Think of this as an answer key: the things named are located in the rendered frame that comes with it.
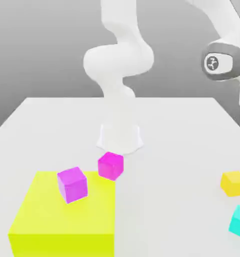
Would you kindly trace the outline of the small magenta cube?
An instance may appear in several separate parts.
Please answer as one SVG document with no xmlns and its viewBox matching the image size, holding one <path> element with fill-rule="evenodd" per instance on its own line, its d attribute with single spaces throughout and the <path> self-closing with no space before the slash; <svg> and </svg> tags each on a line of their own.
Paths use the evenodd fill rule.
<svg viewBox="0 0 240 257">
<path fill-rule="evenodd" d="M 112 152 L 106 152 L 98 160 L 98 174 L 101 177 L 115 181 L 124 171 L 124 157 Z"/>
</svg>

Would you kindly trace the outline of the small violet cube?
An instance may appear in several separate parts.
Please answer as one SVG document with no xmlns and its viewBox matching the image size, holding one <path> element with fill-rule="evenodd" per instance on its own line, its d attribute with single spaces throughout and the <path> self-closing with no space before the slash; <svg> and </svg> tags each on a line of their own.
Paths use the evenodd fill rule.
<svg viewBox="0 0 240 257">
<path fill-rule="evenodd" d="M 87 177 L 79 167 L 57 173 L 57 181 L 67 204 L 88 196 Z"/>
</svg>

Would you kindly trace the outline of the small orange cube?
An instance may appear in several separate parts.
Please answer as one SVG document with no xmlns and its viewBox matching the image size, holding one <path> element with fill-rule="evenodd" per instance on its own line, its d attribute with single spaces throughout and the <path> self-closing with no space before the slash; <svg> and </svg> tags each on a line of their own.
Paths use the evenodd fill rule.
<svg viewBox="0 0 240 257">
<path fill-rule="evenodd" d="M 224 172 L 220 187 L 228 197 L 240 196 L 240 171 Z"/>
</svg>

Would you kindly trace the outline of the large yellow box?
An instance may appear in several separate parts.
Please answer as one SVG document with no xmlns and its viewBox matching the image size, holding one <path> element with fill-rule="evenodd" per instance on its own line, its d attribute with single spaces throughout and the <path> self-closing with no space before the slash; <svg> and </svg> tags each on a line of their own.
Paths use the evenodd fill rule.
<svg viewBox="0 0 240 257">
<path fill-rule="evenodd" d="M 115 182 L 85 172 L 88 196 L 67 204 L 56 172 L 37 172 L 8 232 L 14 257 L 114 257 Z"/>
</svg>

